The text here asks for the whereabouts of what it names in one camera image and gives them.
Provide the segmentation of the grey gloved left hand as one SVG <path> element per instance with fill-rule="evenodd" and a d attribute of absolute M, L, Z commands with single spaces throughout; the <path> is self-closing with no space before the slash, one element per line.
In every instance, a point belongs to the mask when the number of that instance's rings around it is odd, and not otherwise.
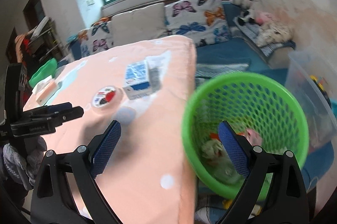
<path fill-rule="evenodd" d="M 11 144 L 5 144 L 2 150 L 3 173 L 6 179 L 23 185 L 25 190 L 31 190 L 41 166 L 47 144 L 41 136 L 24 139 L 28 155 L 25 157 Z"/>

